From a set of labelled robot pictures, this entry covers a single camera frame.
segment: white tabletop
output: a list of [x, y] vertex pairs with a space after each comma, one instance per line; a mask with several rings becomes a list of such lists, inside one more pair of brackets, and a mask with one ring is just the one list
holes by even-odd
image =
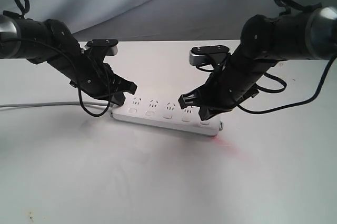
[[[138, 94], [178, 98], [207, 78], [189, 65], [189, 50], [218, 44], [238, 42], [124, 42], [106, 61]], [[277, 65], [270, 72], [287, 90], [244, 106], [310, 97], [326, 63]], [[216, 139], [93, 118], [77, 106], [1, 111], [0, 223], [336, 223], [336, 78], [333, 67], [303, 107], [223, 114]], [[2, 104], [77, 100], [48, 64], [1, 60], [0, 79]]]

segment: electrical outlet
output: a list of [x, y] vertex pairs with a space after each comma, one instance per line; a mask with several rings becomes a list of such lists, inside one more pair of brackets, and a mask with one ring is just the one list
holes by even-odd
[[215, 136], [221, 127], [220, 116], [201, 121], [197, 111], [197, 107], [191, 106], [181, 109], [177, 101], [165, 98], [127, 96], [123, 106], [112, 108], [111, 115], [129, 123]]

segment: power strip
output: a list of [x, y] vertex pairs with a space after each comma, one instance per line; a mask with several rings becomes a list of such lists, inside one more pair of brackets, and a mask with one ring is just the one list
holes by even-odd
[[111, 116], [120, 121], [215, 136], [222, 130], [220, 116], [201, 121], [199, 108], [181, 109], [177, 101], [127, 96], [121, 107], [113, 107]]

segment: gray cable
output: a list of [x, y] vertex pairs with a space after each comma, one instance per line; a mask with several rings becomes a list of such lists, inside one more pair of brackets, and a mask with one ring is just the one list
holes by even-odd
[[[90, 102], [90, 101], [85, 101], [83, 103], [85, 105], [106, 107], [105, 103]], [[3, 104], [3, 105], [0, 105], [0, 108], [6, 108], [6, 107], [27, 108], [27, 107], [80, 106], [80, 105], [81, 104], [78, 101], [60, 101], [60, 102], [45, 102], [45, 103]]]

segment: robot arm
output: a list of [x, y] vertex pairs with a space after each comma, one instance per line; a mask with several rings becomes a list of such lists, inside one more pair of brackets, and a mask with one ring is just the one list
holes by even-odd
[[[256, 15], [249, 19], [240, 45], [220, 63], [215, 60], [219, 58], [216, 53], [205, 52], [207, 48], [194, 51], [198, 55], [193, 56], [199, 61], [204, 56], [203, 63], [210, 62], [214, 71], [204, 85], [179, 98], [181, 108], [198, 106], [200, 118], [208, 120], [256, 96], [260, 89], [256, 82], [280, 61], [330, 60], [331, 66], [337, 55], [337, 9], [274, 1], [285, 11], [277, 18]], [[292, 8], [300, 12], [292, 14]]]
[[53, 19], [37, 22], [25, 19], [29, 1], [25, 6], [15, 0], [22, 14], [4, 11], [0, 15], [0, 59], [24, 58], [33, 64], [47, 62], [68, 77], [70, 84], [94, 99], [122, 105], [123, 92], [135, 94], [137, 86], [116, 75], [106, 55], [117, 53], [118, 41], [92, 40], [81, 49], [67, 26]]

